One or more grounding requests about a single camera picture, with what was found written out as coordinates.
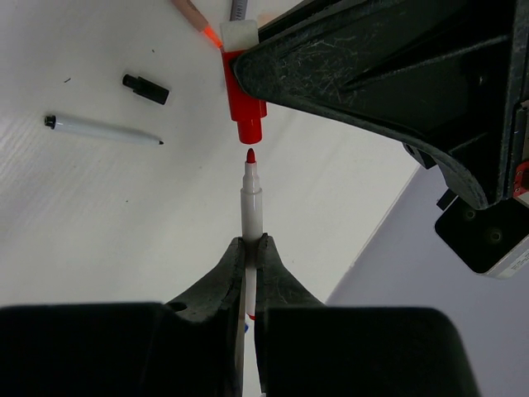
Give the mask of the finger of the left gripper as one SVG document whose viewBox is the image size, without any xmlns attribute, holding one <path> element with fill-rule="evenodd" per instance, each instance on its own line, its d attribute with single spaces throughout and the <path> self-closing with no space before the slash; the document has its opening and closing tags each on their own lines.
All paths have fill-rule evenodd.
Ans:
<svg viewBox="0 0 529 397">
<path fill-rule="evenodd" d="M 430 158 L 476 209 L 511 193 L 514 1 L 314 2 L 232 64 L 253 98 Z"/>
</svg>

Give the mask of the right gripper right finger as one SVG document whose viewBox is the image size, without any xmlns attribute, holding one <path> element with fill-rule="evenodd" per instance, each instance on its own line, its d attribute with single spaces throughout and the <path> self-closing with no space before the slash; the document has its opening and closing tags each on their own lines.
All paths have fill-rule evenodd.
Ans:
<svg viewBox="0 0 529 397">
<path fill-rule="evenodd" d="M 255 353 L 260 391 L 268 391 L 265 312 L 271 308 L 324 307 L 284 266 L 274 239 L 264 233 L 256 251 L 257 284 L 255 296 Z"/>
</svg>

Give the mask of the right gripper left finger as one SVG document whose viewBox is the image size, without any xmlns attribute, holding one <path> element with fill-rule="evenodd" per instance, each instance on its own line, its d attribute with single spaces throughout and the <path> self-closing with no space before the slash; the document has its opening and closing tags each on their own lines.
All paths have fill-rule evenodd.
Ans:
<svg viewBox="0 0 529 397">
<path fill-rule="evenodd" d="M 167 304 L 183 325 L 183 368 L 199 396 L 241 396 L 245 336 L 245 243 L 234 238 L 219 262 Z"/>
</svg>

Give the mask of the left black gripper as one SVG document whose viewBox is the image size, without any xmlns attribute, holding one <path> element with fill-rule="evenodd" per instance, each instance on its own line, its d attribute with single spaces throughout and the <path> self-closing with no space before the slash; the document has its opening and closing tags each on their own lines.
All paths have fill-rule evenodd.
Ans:
<svg viewBox="0 0 529 397">
<path fill-rule="evenodd" d="M 501 201 L 510 199 L 514 193 L 514 179 L 516 169 L 522 162 L 526 130 L 521 125 L 524 115 L 522 103 L 528 100 L 528 1 L 515 1 L 513 10 L 500 157 Z"/>
</svg>

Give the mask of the red marker pen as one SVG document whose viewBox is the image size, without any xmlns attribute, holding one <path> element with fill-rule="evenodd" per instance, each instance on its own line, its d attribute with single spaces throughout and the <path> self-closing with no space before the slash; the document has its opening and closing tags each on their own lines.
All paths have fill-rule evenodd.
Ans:
<svg viewBox="0 0 529 397">
<path fill-rule="evenodd" d="M 241 233 L 245 243 L 245 311 L 250 319 L 255 320 L 256 256 L 257 247 L 263 235 L 263 204 L 258 164 L 253 148 L 247 151 L 242 179 Z"/>
</svg>

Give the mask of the red pen cap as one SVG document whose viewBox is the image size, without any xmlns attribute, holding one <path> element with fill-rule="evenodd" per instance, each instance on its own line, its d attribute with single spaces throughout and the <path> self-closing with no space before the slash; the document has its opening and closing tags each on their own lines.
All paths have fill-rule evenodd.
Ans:
<svg viewBox="0 0 529 397">
<path fill-rule="evenodd" d="M 222 66 L 231 120 L 236 123 L 239 141 L 245 145 L 254 145 L 262 140 L 261 120 L 267 115 L 266 102 L 252 98 L 243 91 L 232 64 L 236 58 L 260 43 L 258 25 L 255 20 L 223 22 L 220 32 L 223 43 Z"/>
</svg>

